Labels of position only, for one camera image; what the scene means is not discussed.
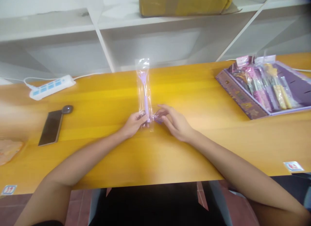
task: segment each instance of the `power strip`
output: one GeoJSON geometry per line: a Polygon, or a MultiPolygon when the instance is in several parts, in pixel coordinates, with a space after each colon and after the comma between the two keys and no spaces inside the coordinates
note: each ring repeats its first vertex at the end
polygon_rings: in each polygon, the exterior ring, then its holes
{"type": "Polygon", "coordinates": [[[65,88],[71,87],[75,84],[76,82],[74,81],[74,79],[70,75],[66,75],[62,78],[56,79],[52,82],[37,87],[37,89],[31,90],[29,97],[38,101],[43,99],[44,97],[47,97],[65,88]]]}

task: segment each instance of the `purple box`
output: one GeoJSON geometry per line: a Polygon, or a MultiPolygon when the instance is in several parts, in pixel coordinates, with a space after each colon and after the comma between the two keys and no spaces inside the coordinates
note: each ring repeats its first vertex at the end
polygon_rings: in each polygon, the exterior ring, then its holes
{"type": "Polygon", "coordinates": [[[311,109],[311,79],[279,61],[276,61],[273,66],[285,76],[294,99],[303,107],[271,113],[231,76],[228,69],[222,70],[216,79],[251,120],[311,109]]]}

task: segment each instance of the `dark clothing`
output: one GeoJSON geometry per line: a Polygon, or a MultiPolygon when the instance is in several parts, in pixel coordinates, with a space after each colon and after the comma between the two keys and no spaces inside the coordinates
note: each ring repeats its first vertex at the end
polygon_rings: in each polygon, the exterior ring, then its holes
{"type": "MultiPolygon", "coordinates": [[[[107,197],[103,192],[90,226],[125,224],[225,225],[219,214],[198,203],[196,183],[113,188],[107,197]]],[[[62,224],[49,221],[36,226],[62,224]]]]}

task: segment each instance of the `red tile floor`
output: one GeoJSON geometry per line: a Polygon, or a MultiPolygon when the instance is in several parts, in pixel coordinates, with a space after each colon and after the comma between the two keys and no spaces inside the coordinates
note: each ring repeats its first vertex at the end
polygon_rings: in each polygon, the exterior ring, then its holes
{"type": "MultiPolygon", "coordinates": [[[[220,184],[227,201],[233,226],[258,226],[259,224],[248,201],[228,191],[226,181],[220,181],[220,184]]],[[[199,203],[208,210],[201,182],[197,182],[197,192],[199,203]]],[[[92,190],[74,190],[71,192],[65,226],[87,226],[91,195],[92,190]]],[[[31,194],[0,196],[1,226],[13,226],[30,197],[31,194]]]]}

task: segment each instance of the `wooden table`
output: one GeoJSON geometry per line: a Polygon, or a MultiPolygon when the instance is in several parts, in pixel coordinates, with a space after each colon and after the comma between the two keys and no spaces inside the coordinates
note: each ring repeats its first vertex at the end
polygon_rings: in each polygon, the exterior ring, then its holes
{"type": "MultiPolygon", "coordinates": [[[[311,53],[279,56],[300,69],[311,69],[311,53]]],[[[311,172],[311,111],[251,121],[215,80],[232,62],[204,63],[150,71],[153,110],[166,103],[182,112],[203,134],[261,169],[288,175],[285,161],[311,172]]],[[[84,145],[118,130],[138,110],[136,74],[121,72],[85,77],[77,84],[35,101],[23,84],[0,86],[0,137],[21,139],[25,147],[0,166],[0,190],[16,184],[15,194],[33,193],[42,178],[84,145]],[[38,147],[47,113],[71,104],[59,141],[38,147]]],[[[139,131],[105,157],[76,189],[221,179],[191,146],[155,124],[139,131]]]]}

